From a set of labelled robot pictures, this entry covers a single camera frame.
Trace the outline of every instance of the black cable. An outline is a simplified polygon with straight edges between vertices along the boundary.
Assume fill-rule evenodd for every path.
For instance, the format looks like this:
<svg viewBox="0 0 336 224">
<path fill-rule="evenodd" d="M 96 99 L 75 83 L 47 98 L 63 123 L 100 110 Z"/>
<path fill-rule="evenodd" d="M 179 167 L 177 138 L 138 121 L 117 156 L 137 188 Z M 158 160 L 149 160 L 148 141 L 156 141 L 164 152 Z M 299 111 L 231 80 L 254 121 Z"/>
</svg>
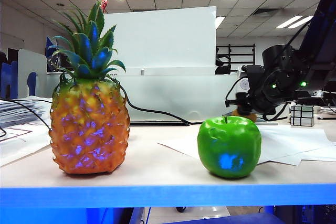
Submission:
<svg viewBox="0 0 336 224">
<path fill-rule="evenodd" d="M 0 126 L 0 130 L 4 133 L 4 134 L 2 134 L 0 137 L 3 137 L 3 136 L 5 136 L 6 134 L 7 134 L 7 132 Z"/>
<path fill-rule="evenodd" d="M 282 117 L 282 118 L 278 118 L 278 116 L 282 114 L 282 112 L 285 110 L 287 104 L 288 104 L 288 102 L 285 102 L 285 104 L 282 106 L 282 108 L 281 108 L 281 110 L 279 111 L 279 113 L 276 114 L 273 118 L 268 119 L 268 118 L 267 118 L 267 114 L 263 114 L 262 119 L 264 119 L 264 120 L 267 121 L 267 122 L 278 121 L 278 120 L 286 119 L 287 116 L 284 116 L 284 117 Z"/>
<path fill-rule="evenodd" d="M 240 77 L 238 80 L 235 81 L 235 83 L 233 83 L 232 87 L 230 88 L 229 92 L 227 92 L 226 97 L 225 97 L 225 101 L 227 101 L 227 98 L 229 97 L 232 89 L 235 87 L 235 85 L 238 83 L 238 81 L 247 78 L 246 76 Z"/>
<path fill-rule="evenodd" d="M 202 122 L 189 122 L 189 121 L 187 121 L 187 120 L 185 120 L 185 119 L 183 119 L 183 118 L 181 118 L 181 117 L 179 117 L 179 116 L 176 116 L 176 115 L 174 115 L 174 114 L 171 114 L 171 113 L 169 113 L 169 112 L 165 112 L 165 111 L 160 111 L 160 110 L 149 110 L 149 109 L 143 109 L 143 108 L 137 107 L 137 106 L 133 105 L 133 104 L 130 102 L 130 99 L 128 98 L 127 93 L 126 93 L 125 89 L 122 87 L 122 85 L 119 84 L 119 86 L 120 86 L 120 88 L 122 89 L 122 91 L 123 91 L 124 94 L 125 94 L 125 97 L 126 97 L 126 99 L 127 99 L 127 103 L 130 105 L 130 107 L 132 107 L 132 108 L 134 108 L 134 109 L 136 109 L 136 110 L 140 110 L 140 111 L 144 111 L 144 112 L 151 112 L 151 113 L 158 113 L 158 114 L 169 115 L 169 116 L 171 116 L 171 117 L 173 117 L 173 118 L 179 119 L 180 121 L 182 121 L 182 122 L 184 122 L 184 123 L 187 123 L 187 124 L 190 124 L 190 125 L 201 124 L 201 123 L 203 123 L 203 121 L 202 121 Z"/>
<path fill-rule="evenodd" d="M 27 106 L 19 103 L 19 102 L 16 102 L 14 100 L 10 100 L 10 99 L 4 99 L 4 98 L 0 98 L 1 101 L 7 101 L 7 102 L 13 102 L 13 103 L 16 103 L 24 108 L 26 108 L 27 110 L 29 110 L 32 114 L 34 114 L 37 118 L 39 118 L 47 127 L 49 130 L 51 130 L 51 128 L 49 127 L 49 125 L 38 115 L 36 114 L 33 110 L 31 110 L 30 108 L 28 108 Z"/>
</svg>

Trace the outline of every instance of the pineapple crown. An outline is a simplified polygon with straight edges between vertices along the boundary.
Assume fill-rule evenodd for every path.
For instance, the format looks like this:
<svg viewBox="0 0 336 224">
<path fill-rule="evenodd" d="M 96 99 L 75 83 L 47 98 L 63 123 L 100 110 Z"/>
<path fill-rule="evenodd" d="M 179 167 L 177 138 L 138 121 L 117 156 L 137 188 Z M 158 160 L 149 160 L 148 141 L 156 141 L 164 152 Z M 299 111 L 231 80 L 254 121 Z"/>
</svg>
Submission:
<svg viewBox="0 0 336 224">
<path fill-rule="evenodd" d="M 71 39 L 70 42 L 63 36 L 52 38 L 60 39 L 67 44 L 69 49 L 59 45 L 53 45 L 49 48 L 57 49 L 52 55 L 59 52 L 65 54 L 73 67 L 74 73 L 65 68 L 60 69 L 67 72 L 74 79 L 104 79 L 108 72 L 116 70 L 116 68 L 110 67 L 111 65 L 119 66 L 126 71 L 124 64 L 120 60 L 110 61 L 113 51 L 118 53 L 116 49 L 112 48 L 115 25 L 100 37 L 104 27 L 104 15 L 100 8 L 100 2 L 95 3 L 87 19 L 85 19 L 84 13 L 79 8 L 76 8 L 76 10 L 77 13 L 72 13 L 77 20 L 68 13 L 63 13 L 73 23 L 76 31 L 54 20 L 67 32 Z"/>
</svg>

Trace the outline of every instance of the air vent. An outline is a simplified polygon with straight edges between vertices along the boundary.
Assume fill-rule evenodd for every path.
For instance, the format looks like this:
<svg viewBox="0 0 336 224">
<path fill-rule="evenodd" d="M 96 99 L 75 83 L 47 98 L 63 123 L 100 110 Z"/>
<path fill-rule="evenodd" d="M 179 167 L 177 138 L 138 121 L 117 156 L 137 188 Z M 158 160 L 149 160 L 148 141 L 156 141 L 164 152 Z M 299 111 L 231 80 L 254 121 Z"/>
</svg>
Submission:
<svg viewBox="0 0 336 224">
<path fill-rule="evenodd" d="M 259 8 L 257 10 L 255 10 L 254 13 L 252 13 L 252 15 L 254 16 L 273 16 L 275 13 L 277 13 L 279 10 L 278 8 Z"/>
</svg>

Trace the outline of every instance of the robotic arm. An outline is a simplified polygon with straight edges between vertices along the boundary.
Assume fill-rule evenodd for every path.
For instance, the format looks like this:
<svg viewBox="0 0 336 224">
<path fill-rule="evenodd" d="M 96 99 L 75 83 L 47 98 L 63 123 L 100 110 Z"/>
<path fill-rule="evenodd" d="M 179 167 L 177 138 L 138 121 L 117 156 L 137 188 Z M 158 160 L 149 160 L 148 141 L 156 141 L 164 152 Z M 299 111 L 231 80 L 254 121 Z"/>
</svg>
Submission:
<svg viewBox="0 0 336 224">
<path fill-rule="evenodd" d="M 297 100 L 297 91 L 322 89 L 336 76 L 336 0 L 320 0 L 300 48 L 293 49 L 290 43 L 307 25 L 286 45 L 266 49 L 264 66 L 243 66 L 250 89 L 226 100 L 226 106 L 238 105 L 241 115 L 266 117 L 275 114 L 277 106 Z"/>
</svg>

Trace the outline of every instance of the papers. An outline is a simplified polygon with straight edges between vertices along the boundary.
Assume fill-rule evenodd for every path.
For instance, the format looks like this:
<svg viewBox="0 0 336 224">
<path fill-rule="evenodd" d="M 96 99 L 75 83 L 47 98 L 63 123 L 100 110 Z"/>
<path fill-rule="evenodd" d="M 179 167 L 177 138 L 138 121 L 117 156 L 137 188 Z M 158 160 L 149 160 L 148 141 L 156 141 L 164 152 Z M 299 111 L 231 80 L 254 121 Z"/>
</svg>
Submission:
<svg viewBox="0 0 336 224">
<path fill-rule="evenodd" d="M 27 97 L 26 99 L 43 99 L 51 101 L 51 99 L 39 97 Z M 31 117 L 21 109 L 18 109 L 19 111 L 16 111 L 16 109 L 12 109 L 13 111 L 7 111 L 8 108 L 11 108 L 11 104 L 5 105 L 4 112 L 12 115 L 12 118 L 18 119 L 17 121 L 13 120 L 13 123 L 10 122 L 10 118 L 8 118 L 8 122 L 10 122 L 11 126 L 6 127 L 5 131 L 7 134 L 0 137 L 0 166 L 34 153 L 50 143 L 48 128 L 43 124 L 43 122 L 37 119 L 35 115 L 27 111 L 33 116 Z M 39 111 L 41 118 L 50 125 L 50 103 L 33 101 L 32 110 L 34 112 Z"/>
<path fill-rule="evenodd" d="M 261 156 L 258 164 L 274 161 L 299 165 L 301 160 L 336 162 L 336 142 L 327 139 L 324 130 L 290 126 L 258 126 L 262 135 Z M 197 133 L 183 139 L 158 141 L 188 156 L 199 159 Z"/>
<path fill-rule="evenodd" d="M 20 99 L 18 102 L 33 110 L 39 116 L 42 116 L 46 112 L 46 105 L 43 104 L 45 102 L 28 100 L 38 99 L 38 97 L 27 97 L 26 99 L 26 101 L 21 101 Z M 0 126 L 2 128 L 35 121 L 36 119 L 36 115 L 25 107 L 14 102 L 0 101 Z"/>
</svg>

